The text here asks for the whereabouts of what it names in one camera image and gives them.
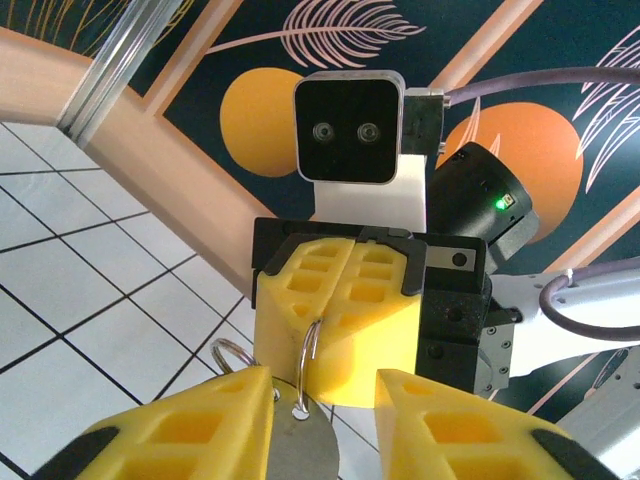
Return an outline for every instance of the palm leaf drawing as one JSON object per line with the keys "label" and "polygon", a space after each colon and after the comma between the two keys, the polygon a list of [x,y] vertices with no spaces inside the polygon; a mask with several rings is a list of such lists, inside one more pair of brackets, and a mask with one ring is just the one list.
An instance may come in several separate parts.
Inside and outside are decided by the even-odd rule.
{"label": "palm leaf drawing", "polygon": [[[132,0],[10,0],[5,26],[62,48],[93,57]],[[161,42],[193,6],[183,0]]]}
{"label": "palm leaf drawing", "polygon": [[[640,25],[620,40],[597,64],[599,67],[640,68]],[[640,87],[609,83],[585,83],[582,93],[586,98],[576,110],[576,120],[586,111],[595,108],[604,100],[604,104],[596,111],[580,139],[576,158],[580,157],[593,141],[614,120],[618,125],[609,133],[591,167],[585,191],[588,193],[598,174],[616,151],[635,133],[640,130]]]}
{"label": "palm leaf drawing", "polygon": [[[456,147],[456,150],[460,150],[463,145],[469,142],[475,142],[478,136],[478,128],[480,128],[480,112],[481,112],[481,101],[480,97],[476,98],[476,101],[473,104],[473,111],[471,112],[471,116],[469,117],[469,123],[467,123],[467,128],[465,128],[464,133],[462,134],[462,138]],[[496,138],[493,139],[493,143],[489,147],[489,151],[493,153],[496,157],[500,156],[500,141],[502,140],[502,136],[500,133],[496,134]]]}
{"label": "palm leaf drawing", "polygon": [[464,130],[462,134],[462,138],[456,147],[456,150],[460,150],[463,145],[469,142],[475,142],[476,136],[478,135],[478,127],[480,126],[480,97],[476,98],[476,101],[473,103],[473,111],[471,112],[471,116],[469,117],[469,123],[467,124],[467,128]]}
{"label": "palm leaf drawing", "polygon": [[393,13],[395,8],[393,0],[302,0],[281,31],[215,45],[207,53],[279,38],[303,67],[362,68],[359,61],[376,57],[383,45],[425,30]]}

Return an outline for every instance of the yellow foam block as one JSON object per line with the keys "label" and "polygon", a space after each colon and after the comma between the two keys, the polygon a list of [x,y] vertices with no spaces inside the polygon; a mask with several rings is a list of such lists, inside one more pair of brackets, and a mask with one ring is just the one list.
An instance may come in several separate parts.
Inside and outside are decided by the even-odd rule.
{"label": "yellow foam block", "polygon": [[[318,259],[317,251],[327,255]],[[415,369],[422,296],[401,293],[406,266],[406,256],[386,245],[335,238],[300,245],[278,275],[258,278],[257,360],[295,382],[304,334],[323,317],[307,392],[372,408],[378,369]]]}
{"label": "yellow foam block", "polygon": [[117,436],[78,480],[266,477],[273,422],[267,367],[252,367],[97,423]]}
{"label": "yellow foam block", "polygon": [[544,420],[397,370],[378,372],[385,479],[571,480],[530,435]]}

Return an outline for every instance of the metal tag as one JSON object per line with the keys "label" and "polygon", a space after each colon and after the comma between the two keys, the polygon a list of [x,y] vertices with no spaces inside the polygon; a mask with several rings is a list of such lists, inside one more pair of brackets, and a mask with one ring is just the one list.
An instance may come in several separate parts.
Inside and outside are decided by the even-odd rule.
{"label": "metal tag", "polygon": [[297,420],[292,410],[296,388],[277,378],[267,480],[336,480],[340,466],[338,439],[322,408],[308,398],[309,417]]}

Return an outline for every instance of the white tiled floor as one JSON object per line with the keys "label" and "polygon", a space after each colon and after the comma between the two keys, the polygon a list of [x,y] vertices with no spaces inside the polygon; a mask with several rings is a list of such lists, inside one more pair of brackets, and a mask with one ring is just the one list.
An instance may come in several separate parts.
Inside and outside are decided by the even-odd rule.
{"label": "white tiled floor", "polygon": [[58,331],[120,297],[61,240],[1,254],[0,282]]}
{"label": "white tiled floor", "polygon": [[57,234],[109,221],[54,172],[0,177],[0,187]]}
{"label": "white tiled floor", "polygon": [[57,341],[0,375],[0,451],[33,473],[92,423],[136,405]]}
{"label": "white tiled floor", "polygon": [[118,225],[167,268],[193,255],[193,250],[153,215],[122,220]]}
{"label": "white tiled floor", "polygon": [[114,220],[146,211],[104,170],[67,172],[62,175]]}
{"label": "white tiled floor", "polygon": [[129,300],[67,338],[143,403],[152,401],[190,356]]}
{"label": "white tiled floor", "polygon": [[0,190],[0,250],[53,236],[44,225]]}
{"label": "white tiled floor", "polygon": [[[210,342],[253,351],[255,317],[60,132],[9,127],[0,125],[0,480],[28,478],[104,417],[210,379],[220,371]],[[34,173],[47,164],[55,171]],[[342,479],[380,478],[371,411],[336,414]]]}
{"label": "white tiled floor", "polygon": [[74,233],[65,242],[125,293],[166,270],[114,224]]}

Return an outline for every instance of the orange circle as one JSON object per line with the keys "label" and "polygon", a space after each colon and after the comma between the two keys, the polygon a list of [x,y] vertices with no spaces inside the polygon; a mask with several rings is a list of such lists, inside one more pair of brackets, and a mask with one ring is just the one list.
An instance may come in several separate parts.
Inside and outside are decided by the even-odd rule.
{"label": "orange circle", "polygon": [[233,160],[264,177],[296,170],[293,90],[302,77],[256,68],[229,86],[220,106],[222,139]]}
{"label": "orange circle", "polygon": [[[470,118],[453,129],[444,163],[458,148]],[[490,149],[499,136],[496,156],[531,195],[540,228],[530,243],[553,232],[573,205],[582,180],[583,158],[576,158],[580,137],[569,120],[536,103],[505,103],[480,112],[476,143]]]}

